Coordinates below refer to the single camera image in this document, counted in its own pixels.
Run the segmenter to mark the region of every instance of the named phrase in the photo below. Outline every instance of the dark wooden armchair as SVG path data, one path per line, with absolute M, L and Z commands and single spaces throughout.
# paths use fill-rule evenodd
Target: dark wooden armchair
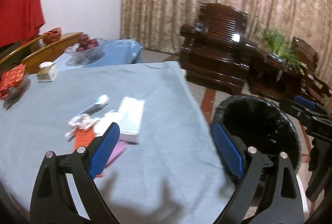
M 304 85 L 301 96 L 320 105 L 324 105 L 324 96 L 331 97 L 329 86 L 315 76 L 316 68 L 319 61 L 319 55 L 304 40 L 293 37 L 291 48 L 301 62 L 307 66 L 307 71 L 303 78 Z
M 200 4 L 194 26 L 181 27 L 185 37 L 180 52 L 181 67 L 189 76 L 227 86 L 240 94 L 246 82 L 249 61 L 257 51 L 245 39 L 247 14 L 221 4 Z

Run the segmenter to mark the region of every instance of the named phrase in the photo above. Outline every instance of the fruit bowl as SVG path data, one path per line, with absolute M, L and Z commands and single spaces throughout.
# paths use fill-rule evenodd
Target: fruit bowl
M 65 53 L 71 56 L 72 62 L 75 64 L 88 64 L 99 59 L 102 56 L 102 51 L 104 44 L 106 43 L 105 39 L 96 39 L 97 46 L 86 49 L 84 51 L 77 51 L 79 48 L 79 43 L 74 44 L 71 47 L 65 49 Z

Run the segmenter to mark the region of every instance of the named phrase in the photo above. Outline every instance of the tiled floor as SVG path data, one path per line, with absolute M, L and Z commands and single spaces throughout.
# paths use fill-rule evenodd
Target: tiled floor
M 142 58 L 143 62 L 161 62 L 168 60 L 169 56 L 167 54 L 160 54 L 158 52 L 144 50 Z M 205 118 L 207 119 L 208 123 L 212 119 L 212 116 L 218 104 L 230 96 L 229 94 L 220 91 L 213 92 L 214 90 L 207 89 L 203 86 L 196 85 L 191 82 L 188 82 L 188 86 L 193 94 L 193 97 L 197 100 L 198 104 L 200 105 L 202 112 L 205 115 Z M 245 85 L 245 87 L 243 88 L 242 93 L 247 95 L 252 95 L 249 92 L 249 88 L 247 85 Z M 320 197 L 314 204 L 312 204 L 304 195 L 305 189 L 308 187 L 308 182 L 311 176 L 311 172 L 308 171 L 308 161 L 309 161 L 309 153 L 312 147 L 311 145 L 312 138 L 307 136 L 307 134 L 305 133 L 305 128 L 300 125 L 299 121 L 296 118 L 293 118 L 291 116 L 289 116 L 289 118 L 294 123 L 294 126 L 299 135 L 300 144 L 302 148 L 303 157 L 298 175 L 303 185 L 302 189 L 303 199 L 307 201 L 307 204 L 305 204 L 304 202 L 303 206 L 304 216 L 305 219 L 307 219 L 309 216 L 309 212 L 313 212 L 320 204 L 320 201 L 323 199 L 323 193 L 320 195 Z M 248 210 L 246 217 L 253 215 L 254 212 L 255 208 L 250 208 Z

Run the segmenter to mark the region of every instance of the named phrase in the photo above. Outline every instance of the floor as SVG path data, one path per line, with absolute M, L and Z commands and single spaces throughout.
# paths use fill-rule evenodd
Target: floor
M 142 60 L 144 63 L 152 63 L 152 62 L 163 62 L 163 61 L 176 61 L 178 57 L 176 55 L 163 54 L 156 51 L 143 50 L 142 52 Z M 197 100 L 200 105 L 200 108 L 205 116 L 207 123 L 210 123 L 214 115 L 214 111 L 217 108 L 218 104 L 230 97 L 230 94 L 212 90 L 209 88 L 205 88 L 200 85 L 196 85 L 194 83 L 188 82 L 188 87 L 193 95 L 193 97 Z M 252 95 L 249 92 L 248 86 L 245 86 L 242 91 L 243 94 Z M 321 193 L 318 200 L 315 203 L 311 203 L 305 197 L 305 190 L 308 186 L 309 179 L 311 177 L 311 172 L 308 171 L 308 163 L 309 163 L 309 153 L 312 149 L 311 141 L 312 137 L 308 137 L 305 133 L 305 127 L 301 126 L 299 121 L 296 118 L 289 116 L 291 121 L 294 123 L 296 130 L 298 132 L 301 147 L 302 147 L 302 163 L 298 172 L 298 182 L 301 190 L 302 201 L 303 201 L 303 212 L 305 220 L 309 217 L 310 213 L 313 213 L 315 209 L 320 204 L 321 200 L 324 197 L 324 194 Z M 245 218 L 250 217 L 256 211 L 255 207 L 250 207 Z

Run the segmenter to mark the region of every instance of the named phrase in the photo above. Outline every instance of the tissue box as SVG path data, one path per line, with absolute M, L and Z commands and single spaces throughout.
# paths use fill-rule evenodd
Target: tissue box
M 57 73 L 58 73 L 58 70 L 56 68 L 56 64 L 52 64 L 51 66 L 43 67 L 37 73 L 38 82 L 54 81 Z
M 6 95 L 11 87 L 19 87 L 24 77 L 24 72 L 25 65 L 20 64 L 12 70 L 3 73 L 0 82 L 0 95 Z

